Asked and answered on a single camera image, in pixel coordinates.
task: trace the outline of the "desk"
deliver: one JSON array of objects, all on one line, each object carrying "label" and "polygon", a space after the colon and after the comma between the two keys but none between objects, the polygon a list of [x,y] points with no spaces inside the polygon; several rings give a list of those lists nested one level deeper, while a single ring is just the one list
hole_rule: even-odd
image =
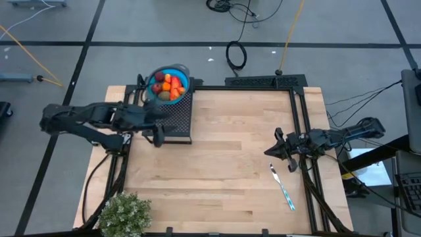
[{"label": "desk", "polygon": [[[120,101],[124,86],[110,86],[105,101]],[[311,125],[329,128],[320,88],[305,88]],[[301,130],[304,129],[300,106]],[[164,144],[155,148],[140,134],[132,140],[124,190],[152,200],[148,232],[221,232],[250,234],[311,234],[302,174],[290,173],[287,161],[263,154],[275,144],[274,129],[294,132],[287,92],[196,91],[193,98],[192,145]],[[87,176],[104,157],[94,147]],[[272,162],[296,211],[291,211],[269,169]],[[351,217],[338,165],[319,159],[324,196],[343,224]],[[110,167],[102,165],[87,192],[87,216],[103,199]],[[320,209],[314,200],[318,229]],[[74,226],[82,225],[82,197]]]}]

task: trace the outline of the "blue bowl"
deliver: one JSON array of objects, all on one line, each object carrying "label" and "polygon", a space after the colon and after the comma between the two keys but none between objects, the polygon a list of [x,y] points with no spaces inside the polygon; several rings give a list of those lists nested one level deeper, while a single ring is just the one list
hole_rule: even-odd
[{"label": "blue bowl", "polygon": [[178,102],[180,102],[183,99],[184,95],[189,90],[190,81],[189,81],[189,77],[184,72],[177,69],[176,67],[168,66],[168,67],[165,67],[165,68],[166,69],[158,69],[158,70],[154,71],[153,75],[151,77],[149,77],[149,81],[147,82],[147,84],[152,86],[156,82],[155,73],[161,71],[164,74],[170,74],[171,76],[177,76],[180,79],[180,82],[182,83],[183,87],[186,89],[186,92],[183,95],[181,95],[179,98],[177,98],[176,100],[163,101],[163,100],[159,99],[158,96],[155,95],[155,93],[152,92],[151,87],[148,86],[147,87],[147,98],[154,101],[155,103],[160,104],[160,105],[174,105],[174,104],[177,104]]}]

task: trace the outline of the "wooden tabletop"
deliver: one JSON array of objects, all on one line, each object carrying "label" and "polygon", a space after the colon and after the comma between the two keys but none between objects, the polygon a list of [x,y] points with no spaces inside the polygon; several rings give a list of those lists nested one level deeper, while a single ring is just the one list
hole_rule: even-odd
[{"label": "wooden tabletop", "polygon": [[[110,86],[105,101],[121,101],[124,86]],[[313,128],[329,128],[320,88],[305,88]],[[297,97],[297,108],[304,123]],[[193,100],[192,145],[155,148],[135,135],[124,190],[152,200],[148,232],[311,234],[300,171],[290,173],[287,161],[268,157],[274,130],[294,132],[288,92],[196,91]],[[105,156],[94,147],[87,176]],[[87,217],[103,199],[109,159],[93,175],[87,192]],[[291,211],[269,169],[272,162],[296,210]],[[335,161],[318,160],[326,202],[343,224],[353,229],[341,175]],[[82,197],[74,226],[82,225]],[[320,209],[314,199],[318,229]]]}]

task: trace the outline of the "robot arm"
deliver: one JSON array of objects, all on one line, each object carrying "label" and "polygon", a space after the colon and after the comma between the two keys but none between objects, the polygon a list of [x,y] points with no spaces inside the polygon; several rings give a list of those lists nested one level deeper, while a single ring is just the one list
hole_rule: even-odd
[{"label": "robot arm", "polygon": [[44,108],[39,125],[42,131],[50,135],[67,132],[91,143],[101,144],[108,153],[118,153],[124,144],[121,134],[107,135],[84,124],[118,133],[152,130],[154,145],[160,147],[164,142],[164,132],[155,121],[166,117],[168,114],[158,110],[152,103],[146,103],[143,107],[121,102],[92,103],[83,107],[50,104]]},{"label": "robot arm", "polygon": [[297,169],[297,162],[291,158],[295,154],[303,154],[307,157],[319,157],[325,151],[344,145],[345,143],[358,138],[381,138],[385,129],[376,118],[364,118],[356,125],[342,130],[312,129],[307,133],[295,133],[287,135],[284,140],[281,128],[275,129],[276,145],[264,152],[265,155],[288,159],[288,169],[294,172]]}]

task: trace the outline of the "potted plant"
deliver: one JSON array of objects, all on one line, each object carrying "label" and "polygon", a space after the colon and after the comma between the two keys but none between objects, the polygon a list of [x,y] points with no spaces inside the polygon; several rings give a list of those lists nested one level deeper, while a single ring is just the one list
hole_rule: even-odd
[{"label": "potted plant", "polygon": [[105,237],[141,236],[151,227],[151,200],[122,192],[105,204],[99,215],[99,228]]}]

